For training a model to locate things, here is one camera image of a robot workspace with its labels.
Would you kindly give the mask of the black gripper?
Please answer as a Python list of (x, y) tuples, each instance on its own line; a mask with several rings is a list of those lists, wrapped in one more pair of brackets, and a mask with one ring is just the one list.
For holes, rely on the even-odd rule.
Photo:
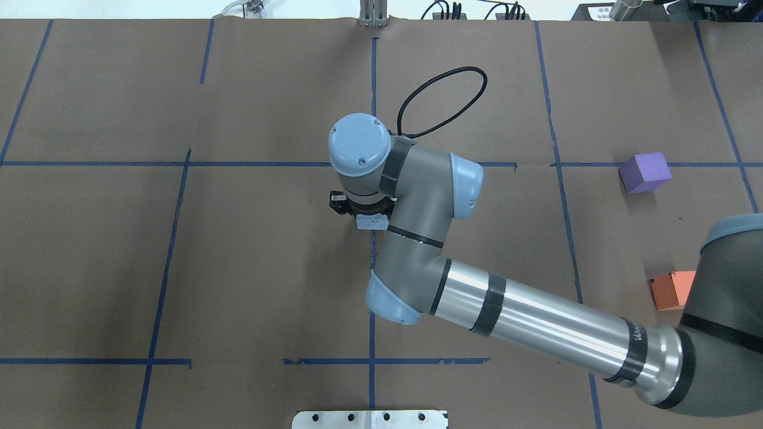
[(346, 195), (345, 192), (330, 191), (329, 207), (339, 215), (373, 216), (384, 215), (390, 217), (397, 201), (384, 195), (375, 203), (357, 203)]

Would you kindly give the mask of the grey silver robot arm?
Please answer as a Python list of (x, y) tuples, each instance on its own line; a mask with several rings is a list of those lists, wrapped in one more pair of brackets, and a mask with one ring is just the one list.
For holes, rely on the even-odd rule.
[(444, 256), (452, 220), (474, 211), (481, 165), (393, 135), (366, 113), (338, 120), (327, 145), (352, 207), (393, 201), (365, 294), (377, 316), (410, 325), (433, 315), (583, 368), (668, 412), (760, 412), (761, 214), (715, 223), (680, 323), (646, 328)]

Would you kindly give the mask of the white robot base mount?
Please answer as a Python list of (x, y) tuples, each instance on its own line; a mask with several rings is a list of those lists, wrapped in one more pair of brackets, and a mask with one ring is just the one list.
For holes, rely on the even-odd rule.
[(298, 412), (292, 428), (450, 428), (447, 411), (349, 410)]

